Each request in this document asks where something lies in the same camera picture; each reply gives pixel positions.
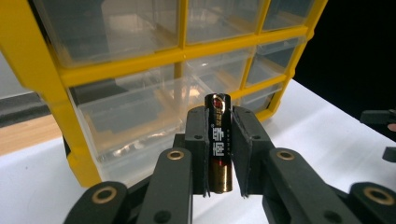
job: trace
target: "white table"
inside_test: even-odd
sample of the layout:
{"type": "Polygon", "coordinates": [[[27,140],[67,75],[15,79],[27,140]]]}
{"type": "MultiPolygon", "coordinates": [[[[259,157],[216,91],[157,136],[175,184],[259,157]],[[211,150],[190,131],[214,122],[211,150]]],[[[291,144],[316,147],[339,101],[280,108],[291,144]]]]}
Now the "white table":
{"type": "MultiPolygon", "coordinates": [[[[396,143],[291,81],[263,123],[276,147],[298,151],[328,184],[348,192],[370,181],[396,191],[396,164],[381,159],[396,143]]],[[[84,192],[68,167],[61,138],[0,157],[0,223],[62,223],[84,192]]],[[[194,196],[194,224],[267,223],[262,197],[234,191],[194,196]]]]}

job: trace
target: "yellow frame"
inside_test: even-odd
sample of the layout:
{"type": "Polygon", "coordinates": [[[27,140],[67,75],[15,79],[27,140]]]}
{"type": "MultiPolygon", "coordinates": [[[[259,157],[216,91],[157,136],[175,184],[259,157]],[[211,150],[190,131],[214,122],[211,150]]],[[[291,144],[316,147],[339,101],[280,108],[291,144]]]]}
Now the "yellow frame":
{"type": "MultiPolygon", "coordinates": [[[[67,90],[78,85],[106,78],[121,77],[170,63],[175,64],[175,76],[179,77],[182,74],[182,63],[189,59],[253,47],[296,36],[305,36],[306,40],[310,40],[314,35],[314,28],[327,0],[314,0],[304,26],[263,32],[262,25],[270,3],[270,0],[262,1],[262,9],[254,34],[189,46],[186,44],[188,0],[179,0],[178,48],[162,50],[151,55],[128,60],[66,69],[59,65],[52,46],[46,42],[40,33],[28,1],[0,0],[0,50],[5,55],[22,86],[39,93],[48,104],[71,148],[71,153],[67,157],[71,169],[81,186],[90,187],[100,182],[101,178],[92,161],[67,90]]],[[[306,43],[296,48],[284,75],[245,88],[248,69],[252,63],[252,58],[249,58],[240,90],[230,92],[231,96],[238,99],[281,83],[283,89],[274,95],[268,109],[256,114],[259,120],[271,117],[276,112],[281,96],[294,76],[295,67],[300,60],[305,45],[306,43]]]]}

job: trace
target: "battery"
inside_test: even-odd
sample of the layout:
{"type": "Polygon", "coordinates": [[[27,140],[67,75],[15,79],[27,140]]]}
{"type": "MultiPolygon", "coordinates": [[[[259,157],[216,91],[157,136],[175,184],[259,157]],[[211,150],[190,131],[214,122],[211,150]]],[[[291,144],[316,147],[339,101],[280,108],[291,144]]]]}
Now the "battery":
{"type": "Polygon", "coordinates": [[[231,161],[231,97],[224,93],[208,94],[205,111],[209,139],[209,189],[215,193],[233,190],[231,161]]]}

